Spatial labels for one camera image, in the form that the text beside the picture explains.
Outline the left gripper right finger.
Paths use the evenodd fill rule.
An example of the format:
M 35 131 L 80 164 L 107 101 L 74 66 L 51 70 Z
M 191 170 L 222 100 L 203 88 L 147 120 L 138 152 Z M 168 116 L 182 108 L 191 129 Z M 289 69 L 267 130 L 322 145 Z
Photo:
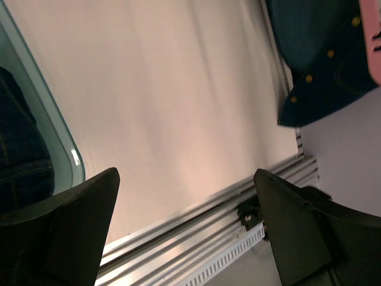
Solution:
M 254 184 L 282 285 L 380 285 L 380 217 L 264 169 Z

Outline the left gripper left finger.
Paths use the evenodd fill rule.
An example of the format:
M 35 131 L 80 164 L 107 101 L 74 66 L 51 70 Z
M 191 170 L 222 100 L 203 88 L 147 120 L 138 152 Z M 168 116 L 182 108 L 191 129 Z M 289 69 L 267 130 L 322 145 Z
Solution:
M 1 215 L 1 285 L 94 285 L 119 186 L 111 167 Z

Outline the dark denim skirt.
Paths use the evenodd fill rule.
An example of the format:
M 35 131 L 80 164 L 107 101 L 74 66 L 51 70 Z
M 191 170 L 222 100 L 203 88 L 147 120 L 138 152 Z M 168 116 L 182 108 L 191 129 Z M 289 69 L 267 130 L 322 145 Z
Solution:
M 54 169 L 23 93 L 1 68 L 1 214 L 47 199 Z

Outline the pink plastic hanger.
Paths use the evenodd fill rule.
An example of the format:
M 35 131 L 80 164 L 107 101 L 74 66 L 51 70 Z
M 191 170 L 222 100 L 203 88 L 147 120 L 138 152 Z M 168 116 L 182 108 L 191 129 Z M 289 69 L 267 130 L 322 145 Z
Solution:
M 380 1 L 360 0 L 361 19 L 371 78 L 380 85 Z

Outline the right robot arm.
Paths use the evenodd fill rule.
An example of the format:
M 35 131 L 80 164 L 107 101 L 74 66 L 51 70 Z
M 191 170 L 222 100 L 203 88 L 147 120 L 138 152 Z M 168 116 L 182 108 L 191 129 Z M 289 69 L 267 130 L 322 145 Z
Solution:
M 306 192 L 308 195 L 316 196 L 319 199 L 325 199 L 325 200 L 331 200 L 332 197 L 325 193 L 324 191 L 314 187 L 314 186 L 305 186 L 302 188 L 304 192 Z M 263 214 L 260 207 L 260 202 L 258 199 L 257 194 L 255 194 L 253 197 L 249 198 L 248 200 L 244 201 L 243 203 L 240 203 L 238 205 L 238 212 L 237 212 L 239 219 L 241 221 L 241 224 L 245 227 L 245 229 L 248 231 L 252 229 L 255 225 L 259 224 L 261 221 L 263 221 Z

